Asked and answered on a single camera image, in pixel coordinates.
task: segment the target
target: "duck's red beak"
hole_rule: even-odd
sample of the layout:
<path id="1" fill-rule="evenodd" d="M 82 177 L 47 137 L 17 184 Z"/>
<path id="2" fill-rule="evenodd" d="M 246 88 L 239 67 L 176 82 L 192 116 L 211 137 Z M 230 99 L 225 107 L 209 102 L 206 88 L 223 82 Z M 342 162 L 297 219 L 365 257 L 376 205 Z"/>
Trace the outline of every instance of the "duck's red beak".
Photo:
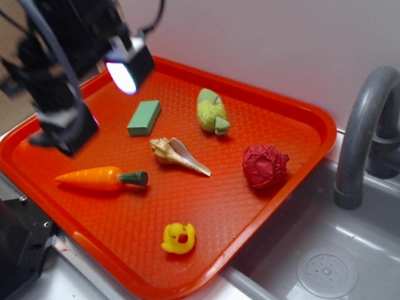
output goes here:
<path id="1" fill-rule="evenodd" d="M 179 239 L 178 239 L 177 241 L 178 241 L 180 244 L 184 244 L 184 243 L 186 243 L 186 242 L 188 241 L 188 239 L 189 239 L 188 235 L 182 233 L 182 234 L 179 235 Z"/>

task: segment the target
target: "orange carrot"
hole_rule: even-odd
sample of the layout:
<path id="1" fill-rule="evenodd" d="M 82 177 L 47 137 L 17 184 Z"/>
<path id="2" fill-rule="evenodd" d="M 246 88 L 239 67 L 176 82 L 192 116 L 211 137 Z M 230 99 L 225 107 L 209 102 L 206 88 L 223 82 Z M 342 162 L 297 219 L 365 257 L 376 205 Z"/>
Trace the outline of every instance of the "orange carrot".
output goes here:
<path id="1" fill-rule="evenodd" d="M 144 171 L 122 174 L 120 168 L 107 166 L 70 172 L 56 177 L 56 181 L 79 188 L 115 191 L 120 189 L 124 183 L 147 186 L 149 176 Z"/>

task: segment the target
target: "orange tray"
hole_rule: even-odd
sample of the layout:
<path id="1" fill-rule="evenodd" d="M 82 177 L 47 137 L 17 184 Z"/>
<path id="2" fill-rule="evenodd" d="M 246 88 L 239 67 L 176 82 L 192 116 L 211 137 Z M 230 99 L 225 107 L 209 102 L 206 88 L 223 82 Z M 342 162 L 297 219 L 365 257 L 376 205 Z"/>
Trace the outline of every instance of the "orange tray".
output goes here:
<path id="1" fill-rule="evenodd" d="M 203 287 L 229 262 L 331 149 L 336 125 L 321 109 L 288 97 L 161 58 L 156 66 L 134 96 L 123 94 L 107 72 L 82 86 L 100 127 L 75 157 L 31 146 L 27 137 L 39 130 L 32 117 L 1 142 L 0 168 L 127 290 L 174 299 Z M 200 128 L 202 88 L 221 96 L 231 123 L 227 135 Z M 126 126 L 146 100 L 159 100 L 161 113 L 150 136 L 131 137 Z M 149 141 L 164 137 L 182 141 L 211 177 L 160 164 Z M 257 144 L 276 146 L 290 161 L 281 184 L 255 193 L 242 161 L 244 149 Z M 149 186 L 96 192 L 54 180 L 108 165 L 147 171 Z M 164 228 L 174 222 L 196 228 L 196 245 L 182 256 L 161 248 Z"/>

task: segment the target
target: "red paper ball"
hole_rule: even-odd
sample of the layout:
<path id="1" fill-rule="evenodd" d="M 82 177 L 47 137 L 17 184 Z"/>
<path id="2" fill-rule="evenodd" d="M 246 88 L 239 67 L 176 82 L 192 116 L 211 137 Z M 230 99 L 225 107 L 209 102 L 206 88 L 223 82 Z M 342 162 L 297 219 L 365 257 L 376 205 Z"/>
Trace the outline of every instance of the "red paper ball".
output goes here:
<path id="1" fill-rule="evenodd" d="M 257 145 L 247 147 L 243 153 L 243 172 L 251 186 L 257 191 L 278 183 L 287 173 L 289 156 L 280 153 L 274 146 Z"/>

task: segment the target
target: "drain cover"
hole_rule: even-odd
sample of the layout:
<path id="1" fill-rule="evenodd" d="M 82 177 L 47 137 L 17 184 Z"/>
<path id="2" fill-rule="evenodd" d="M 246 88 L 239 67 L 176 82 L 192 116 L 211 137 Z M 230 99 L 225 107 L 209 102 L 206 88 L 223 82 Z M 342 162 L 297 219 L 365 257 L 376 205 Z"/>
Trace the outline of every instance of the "drain cover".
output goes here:
<path id="1" fill-rule="evenodd" d="M 305 253 L 297 264 L 300 283 L 311 294 L 335 299 L 349 294 L 357 284 L 358 270 L 348 253 L 319 247 Z"/>

